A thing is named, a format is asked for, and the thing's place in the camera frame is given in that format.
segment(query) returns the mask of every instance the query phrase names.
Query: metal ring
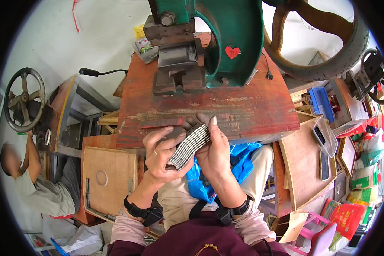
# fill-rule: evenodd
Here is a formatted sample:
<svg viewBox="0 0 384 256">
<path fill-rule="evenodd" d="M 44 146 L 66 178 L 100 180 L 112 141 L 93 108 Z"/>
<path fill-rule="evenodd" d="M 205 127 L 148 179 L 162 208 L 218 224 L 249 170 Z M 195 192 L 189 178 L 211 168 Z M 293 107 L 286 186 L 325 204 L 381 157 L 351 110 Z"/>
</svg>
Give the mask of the metal ring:
<svg viewBox="0 0 384 256">
<path fill-rule="evenodd" d="M 51 130 L 48 129 L 46 132 L 45 132 L 45 136 L 44 136 L 44 145 L 48 145 L 50 143 L 50 137 L 51 137 Z"/>
<path fill-rule="evenodd" d="M 101 172 L 104 173 L 104 175 L 105 175 L 105 179 L 106 179 L 104 185 L 102 185 L 102 184 L 98 181 L 98 175 L 99 175 Z M 105 187 L 105 186 L 107 185 L 107 183 L 108 183 L 108 175 L 105 173 L 105 171 L 98 171 L 98 172 L 97 172 L 97 176 L 95 177 L 95 180 L 97 181 L 97 184 L 98 184 L 98 185 Z"/>
</svg>

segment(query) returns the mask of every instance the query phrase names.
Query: ring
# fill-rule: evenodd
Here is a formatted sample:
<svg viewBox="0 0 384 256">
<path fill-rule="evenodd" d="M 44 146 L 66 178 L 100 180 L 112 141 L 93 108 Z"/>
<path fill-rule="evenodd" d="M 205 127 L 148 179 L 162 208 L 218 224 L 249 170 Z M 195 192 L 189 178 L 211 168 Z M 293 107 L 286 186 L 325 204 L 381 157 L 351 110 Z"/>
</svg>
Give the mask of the ring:
<svg viewBox="0 0 384 256">
<path fill-rule="evenodd" d="M 105 184 L 104 184 L 104 185 L 101 184 L 101 183 L 98 181 L 98 175 L 99 175 L 101 172 L 104 173 L 104 175 L 105 175 Z M 105 173 L 105 171 L 98 171 L 98 172 L 97 172 L 97 176 L 95 177 L 95 179 L 97 180 L 98 185 L 103 186 L 103 187 L 105 187 L 105 186 L 107 185 L 107 183 L 108 183 L 108 176 L 107 176 L 107 174 Z"/>
</svg>

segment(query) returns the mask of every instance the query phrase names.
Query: person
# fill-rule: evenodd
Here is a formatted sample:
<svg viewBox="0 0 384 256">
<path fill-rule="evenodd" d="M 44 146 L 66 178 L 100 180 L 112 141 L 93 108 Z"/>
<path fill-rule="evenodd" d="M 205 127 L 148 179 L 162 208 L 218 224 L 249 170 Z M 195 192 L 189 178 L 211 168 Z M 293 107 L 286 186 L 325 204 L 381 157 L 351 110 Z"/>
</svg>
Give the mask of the person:
<svg viewBox="0 0 384 256">
<path fill-rule="evenodd" d="M 27 133 L 26 154 L 21 165 L 20 154 L 7 142 L 1 148 L 3 171 L 15 180 L 15 189 L 27 206 L 54 217 L 78 212 L 80 207 L 80 160 L 69 157 L 65 166 L 59 166 L 55 184 L 40 175 L 41 163 L 33 132 Z"/>
<path fill-rule="evenodd" d="M 227 226 L 216 218 L 219 204 L 206 203 L 199 217 L 191 217 L 191 209 L 199 202 L 189 195 L 185 174 L 193 165 L 193 157 L 180 171 L 167 165 L 168 159 L 185 137 L 157 142 L 173 131 L 164 127 L 149 133 L 144 139 L 148 170 L 138 187 L 124 200 L 113 225 L 111 243 L 107 255 L 288 255 L 283 246 L 275 242 L 276 233 L 270 231 L 264 222 L 264 214 L 258 206 L 266 179 L 273 162 L 273 151 L 264 145 L 251 156 L 253 171 L 239 185 L 230 170 L 230 149 L 227 137 L 220 131 L 216 116 L 209 119 L 202 113 L 196 118 L 187 118 L 182 123 L 189 130 L 198 121 L 208 125 L 210 142 L 195 153 L 203 174 L 209 180 L 225 209 L 247 208 L 243 214 L 234 215 Z M 133 216 L 128 204 L 138 209 L 151 206 L 154 194 L 163 208 L 165 233 L 149 246 L 144 241 L 145 220 Z"/>
</svg>

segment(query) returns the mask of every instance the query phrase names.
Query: blue plastic bag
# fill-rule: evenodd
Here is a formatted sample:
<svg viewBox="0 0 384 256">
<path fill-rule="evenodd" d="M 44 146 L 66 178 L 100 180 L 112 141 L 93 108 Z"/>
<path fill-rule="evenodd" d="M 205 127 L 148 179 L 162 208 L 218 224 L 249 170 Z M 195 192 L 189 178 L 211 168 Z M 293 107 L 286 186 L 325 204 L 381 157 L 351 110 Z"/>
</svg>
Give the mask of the blue plastic bag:
<svg viewBox="0 0 384 256">
<path fill-rule="evenodd" d="M 232 173 L 240 184 L 253 170 L 253 164 L 249 158 L 252 151 L 263 146 L 259 142 L 237 144 L 230 146 L 230 164 L 233 166 Z M 186 173 L 189 194 L 192 197 L 203 199 L 208 203 L 215 200 L 216 193 L 208 180 L 201 175 L 201 167 L 196 157 L 193 167 Z"/>
</svg>

